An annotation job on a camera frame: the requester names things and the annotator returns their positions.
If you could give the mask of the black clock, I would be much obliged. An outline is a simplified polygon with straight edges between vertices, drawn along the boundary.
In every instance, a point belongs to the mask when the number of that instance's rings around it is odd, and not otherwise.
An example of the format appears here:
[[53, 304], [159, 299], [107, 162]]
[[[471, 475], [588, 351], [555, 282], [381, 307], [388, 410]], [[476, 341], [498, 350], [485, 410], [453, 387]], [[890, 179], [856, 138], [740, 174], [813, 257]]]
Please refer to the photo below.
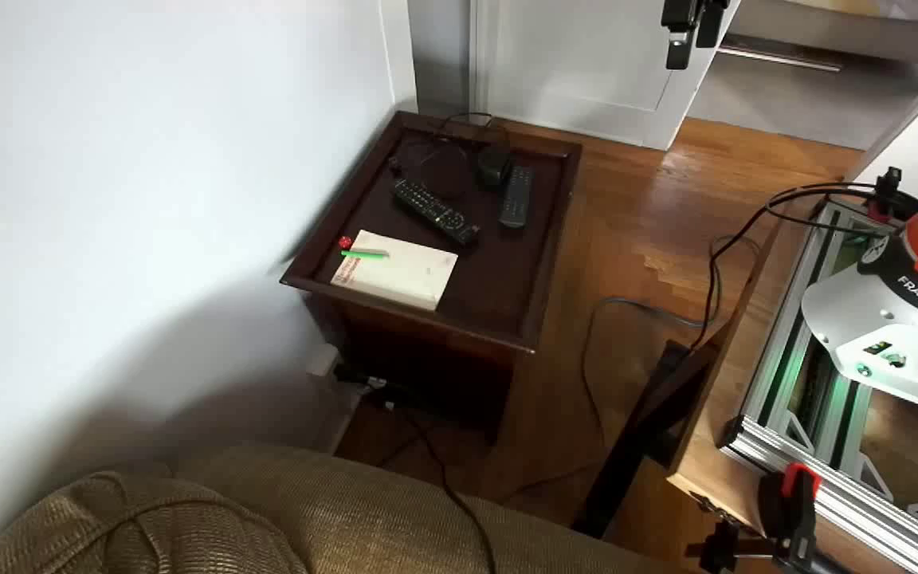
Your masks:
[[512, 152], [509, 146], [492, 144], [484, 146], [475, 155], [475, 175], [484, 188], [498, 189], [505, 185], [512, 170]]

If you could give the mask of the white door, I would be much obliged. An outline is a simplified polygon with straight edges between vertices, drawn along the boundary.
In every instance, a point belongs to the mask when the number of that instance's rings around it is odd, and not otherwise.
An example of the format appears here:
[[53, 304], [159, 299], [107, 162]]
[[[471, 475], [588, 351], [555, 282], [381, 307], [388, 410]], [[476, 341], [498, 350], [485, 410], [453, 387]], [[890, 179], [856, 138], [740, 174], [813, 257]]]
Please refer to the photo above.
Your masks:
[[666, 66], [665, 0], [471, 0], [470, 108], [665, 151], [715, 48]]

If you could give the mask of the grey remote control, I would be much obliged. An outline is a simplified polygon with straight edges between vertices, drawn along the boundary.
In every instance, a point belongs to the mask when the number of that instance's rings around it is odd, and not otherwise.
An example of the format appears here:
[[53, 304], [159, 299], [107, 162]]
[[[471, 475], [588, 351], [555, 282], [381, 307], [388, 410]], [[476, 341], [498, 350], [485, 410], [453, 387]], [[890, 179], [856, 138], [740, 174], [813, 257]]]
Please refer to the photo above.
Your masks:
[[498, 221], [508, 229], [523, 229], [528, 222], [533, 173], [530, 167], [514, 166], [508, 175]]

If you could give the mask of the small black red clamp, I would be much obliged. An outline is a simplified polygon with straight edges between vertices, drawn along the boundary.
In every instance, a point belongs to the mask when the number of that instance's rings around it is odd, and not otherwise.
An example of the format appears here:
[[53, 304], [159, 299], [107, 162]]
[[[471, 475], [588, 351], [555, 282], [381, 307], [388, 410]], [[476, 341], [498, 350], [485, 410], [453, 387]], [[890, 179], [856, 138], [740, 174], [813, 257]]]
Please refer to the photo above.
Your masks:
[[899, 167], [889, 167], [888, 170], [877, 177], [874, 183], [870, 199], [866, 199], [864, 207], [867, 211], [867, 217], [874, 219], [875, 222], [904, 222], [904, 208], [900, 200], [900, 181], [902, 181], [902, 171]]

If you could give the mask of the black remote control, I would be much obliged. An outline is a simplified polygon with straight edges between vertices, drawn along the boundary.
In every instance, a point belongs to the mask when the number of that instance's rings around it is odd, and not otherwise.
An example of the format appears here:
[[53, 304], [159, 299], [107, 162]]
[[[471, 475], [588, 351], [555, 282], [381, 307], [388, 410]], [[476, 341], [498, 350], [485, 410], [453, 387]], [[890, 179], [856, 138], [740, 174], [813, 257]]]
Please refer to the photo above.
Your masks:
[[423, 184], [408, 178], [397, 178], [392, 183], [392, 193], [394, 200], [404, 210], [455, 244], [467, 247], [477, 242], [481, 228], [473, 224], [465, 214], [431, 193]]

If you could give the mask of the white book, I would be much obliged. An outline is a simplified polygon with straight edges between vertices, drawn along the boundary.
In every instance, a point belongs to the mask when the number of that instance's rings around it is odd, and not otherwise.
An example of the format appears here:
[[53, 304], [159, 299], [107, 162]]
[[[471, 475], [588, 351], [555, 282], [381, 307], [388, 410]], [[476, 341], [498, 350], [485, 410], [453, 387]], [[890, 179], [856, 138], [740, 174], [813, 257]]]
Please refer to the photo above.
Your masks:
[[343, 258], [329, 283], [411, 308], [437, 309], [458, 255], [367, 230], [353, 242], [353, 250], [385, 250], [390, 257]]

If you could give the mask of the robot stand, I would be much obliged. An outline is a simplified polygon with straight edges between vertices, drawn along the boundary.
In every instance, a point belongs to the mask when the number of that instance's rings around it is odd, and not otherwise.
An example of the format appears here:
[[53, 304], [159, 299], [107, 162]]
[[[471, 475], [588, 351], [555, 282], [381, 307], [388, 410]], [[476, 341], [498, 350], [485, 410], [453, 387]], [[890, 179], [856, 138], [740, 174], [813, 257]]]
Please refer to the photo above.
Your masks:
[[817, 570], [918, 574], [918, 401], [842, 374], [801, 312], [806, 287], [902, 222], [838, 200], [813, 215], [815, 229], [773, 235], [718, 342], [694, 356], [667, 344], [649, 379], [665, 396], [624, 426], [575, 531], [605, 534], [649, 455], [740, 537], [762, 532], [755, 487], [798, 462], [821, 477]]

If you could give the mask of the white wall plug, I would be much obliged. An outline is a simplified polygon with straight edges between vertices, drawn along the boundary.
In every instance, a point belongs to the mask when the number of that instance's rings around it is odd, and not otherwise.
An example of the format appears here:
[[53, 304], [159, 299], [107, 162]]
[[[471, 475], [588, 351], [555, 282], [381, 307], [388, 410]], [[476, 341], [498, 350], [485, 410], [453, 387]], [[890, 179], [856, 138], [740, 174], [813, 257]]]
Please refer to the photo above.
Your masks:
[[321, 343], [310, 353], [305, 374], [320, 390], [329, 391], [335, 397], [365, 395], [373, 389], [367, 374], [347, 362], [331, 343]]

